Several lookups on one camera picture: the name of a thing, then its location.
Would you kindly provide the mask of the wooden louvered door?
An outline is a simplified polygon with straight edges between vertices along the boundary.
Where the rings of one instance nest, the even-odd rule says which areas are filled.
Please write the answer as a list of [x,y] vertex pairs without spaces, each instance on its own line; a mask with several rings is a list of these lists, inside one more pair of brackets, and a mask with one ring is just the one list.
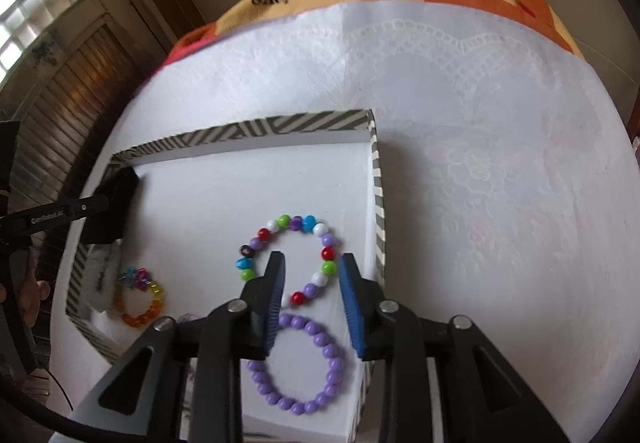
[[30,69],[12,118],[17,130],[9,176],[9,211],[80,195],[143,70],[100,23],[66,52],[52,37],[27,56]]

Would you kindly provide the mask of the black velvet hair clip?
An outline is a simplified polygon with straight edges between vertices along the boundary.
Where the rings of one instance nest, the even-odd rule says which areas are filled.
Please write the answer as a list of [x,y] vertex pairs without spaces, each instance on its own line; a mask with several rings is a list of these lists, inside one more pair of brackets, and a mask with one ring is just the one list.
[[93,208],[81,232],[82,244],[108,245],[124,236],[134,194],[140,179],[132,167],[124,167],[106,178],[94,191]]

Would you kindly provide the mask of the striped white tray box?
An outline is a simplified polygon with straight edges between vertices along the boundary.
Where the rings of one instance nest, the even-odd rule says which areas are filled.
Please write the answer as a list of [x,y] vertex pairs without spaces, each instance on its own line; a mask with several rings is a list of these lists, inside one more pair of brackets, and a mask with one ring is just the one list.
[[[385,211],[373,112],[351,110],[274,116],[192,130],[114,153],[102,180],[126,166],[140,178],[119,241],[119,267],[145,267],[165,288],[164,314],[205,316],[239,297],[243,286],[236,266],[241,245],[273,226],[282,215],[314,216],[337,237],[337,252],[351,252],[364,278],[384,286]],[[270,249],[285,254],[284,293],[311,283],[321,269],[320,237],[279,232],[258,253],[262,274]],[[82,336],[114,364],[140,337],[113,313],[88,302],[86,259],[89,245],[74,249],[65,314]],[[269,406],[250,371],[242,371],[247,435],[270,435],[305,442],[355,442],[369,389],[372,364],[350,348],[340,287],[335,281],[298,313],[329,328],[346,350],[346,376],[340,395],[314,415],[295,416]],[[271,376],[284,394],[312,399],[324,385],[320,348],[299,331],[282,333],[268,359]]]

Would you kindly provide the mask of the white fluffy scrunchie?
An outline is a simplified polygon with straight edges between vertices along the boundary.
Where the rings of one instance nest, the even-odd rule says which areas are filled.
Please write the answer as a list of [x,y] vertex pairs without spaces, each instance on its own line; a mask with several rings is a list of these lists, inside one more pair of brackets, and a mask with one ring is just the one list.
[[122,259],[120,241],[90,246],[82,272],[80,298],[92,310],[111,310]]

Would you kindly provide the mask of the white lace tablecloth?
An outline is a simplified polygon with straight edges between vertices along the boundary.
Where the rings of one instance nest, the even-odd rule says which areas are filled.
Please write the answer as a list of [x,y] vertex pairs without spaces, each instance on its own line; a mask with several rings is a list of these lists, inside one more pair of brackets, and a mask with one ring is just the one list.
[[446,28],[453,10],[350,3],[242,28],[161,68],[106,140],[114,153],[274,116],[373,112],[385,211],[385,290],[416,314],[468,315],[566,435],[588,442],[639,361],[639,168],[592,68],[532,30],[541,63],[495,49],[489,73],[447,73],[390,50],[386,18]]

